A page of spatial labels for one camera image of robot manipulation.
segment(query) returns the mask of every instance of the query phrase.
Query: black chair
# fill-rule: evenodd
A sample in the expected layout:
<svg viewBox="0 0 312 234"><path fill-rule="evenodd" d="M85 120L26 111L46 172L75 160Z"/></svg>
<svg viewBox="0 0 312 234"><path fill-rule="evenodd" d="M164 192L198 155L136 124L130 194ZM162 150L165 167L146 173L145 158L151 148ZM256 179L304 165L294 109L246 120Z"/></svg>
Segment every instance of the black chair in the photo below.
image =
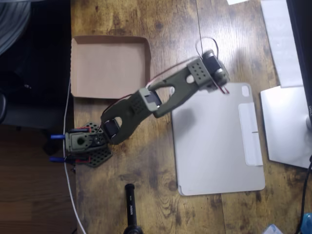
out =
<svg viewBox="0 0 312 234"><path fill-rule="evenodd" d="M70 0L33 2L29 25L0 56L0 124L61 126L70 78Z"/></svg>

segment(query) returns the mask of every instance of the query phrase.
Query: white cable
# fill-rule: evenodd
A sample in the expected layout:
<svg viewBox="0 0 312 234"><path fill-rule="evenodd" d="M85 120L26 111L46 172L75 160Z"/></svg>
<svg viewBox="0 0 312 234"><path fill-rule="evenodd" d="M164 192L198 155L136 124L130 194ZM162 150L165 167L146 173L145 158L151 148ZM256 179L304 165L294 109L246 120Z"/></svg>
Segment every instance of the white cable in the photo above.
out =
<svg viewBox="0 0 312 234"><path fill-rule="evenodd" d="M65 107L65 114L64 114L63 135L65 135L65 125L66 125L66 115L67 115L67 108L68 108L69 90L70 90L70 78L69 78L69 83L68 83L67 100L66 100L66 107ZM65 140L63 140L63 157L65 158ZM70 200L72 201L72 205L73 205L73 209L74 209L74 212L75 212L75 216L76 216L76 219L78 221L78 224L79 224L83 234L86 234L86 231L84 230L84 228L83 228L83 226L82 226L82 224L80 222L80 219L78 217L77 211L76 211L76 207L75 207L75 203L74 203L74 199L73 199L73 194L72 194L72 190L71 190L71 187L70 187L70 182L69 182L66 162L64 162L64 168L65 168L65 174L66 174L66 178L67 178L69 196L70 196Z"/></svg>

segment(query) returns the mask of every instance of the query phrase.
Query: white tablet case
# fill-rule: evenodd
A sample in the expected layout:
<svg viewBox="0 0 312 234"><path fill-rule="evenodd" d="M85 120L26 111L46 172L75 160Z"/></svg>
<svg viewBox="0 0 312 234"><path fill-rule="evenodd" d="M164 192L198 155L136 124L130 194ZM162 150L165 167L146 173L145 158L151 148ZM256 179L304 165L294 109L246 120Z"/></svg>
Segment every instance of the white tablet case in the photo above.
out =
<svg viewBox="0 0 312 234"><path fill-rule="evenodd" d="M228 83L229 95L198 91L172 111L181 195L262 190L263 162L252 90Z"/></svg>

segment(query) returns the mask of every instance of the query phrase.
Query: wooden floor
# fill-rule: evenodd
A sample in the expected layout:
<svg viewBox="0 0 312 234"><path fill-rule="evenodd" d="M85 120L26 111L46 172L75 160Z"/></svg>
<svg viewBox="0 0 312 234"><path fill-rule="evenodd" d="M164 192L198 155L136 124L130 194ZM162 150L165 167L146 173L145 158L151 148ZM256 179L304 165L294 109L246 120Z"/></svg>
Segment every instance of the wooden floor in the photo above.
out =
<svg viewBox="0 0 312 234"><path fill-rule="evenodd" d="M37 130L0 126L1 234L71 234L77 227L64 166L49 162L44 143ZM70 180L75 191L72 172Z"/></svg>

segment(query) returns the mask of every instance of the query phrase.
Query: cardboard tray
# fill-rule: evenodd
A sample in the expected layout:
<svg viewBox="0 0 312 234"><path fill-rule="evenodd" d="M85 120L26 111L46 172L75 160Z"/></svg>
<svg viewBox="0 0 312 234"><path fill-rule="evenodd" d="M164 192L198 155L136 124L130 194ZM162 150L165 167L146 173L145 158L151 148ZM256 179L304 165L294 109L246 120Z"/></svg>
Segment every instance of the cardboard tray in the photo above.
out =
<svg viewBox="0 0 312 234"><path fill-rule="evenodd" d="M83 98L121 98L150 80L146 38L77 36L72 39L71 93Z"/></svg>

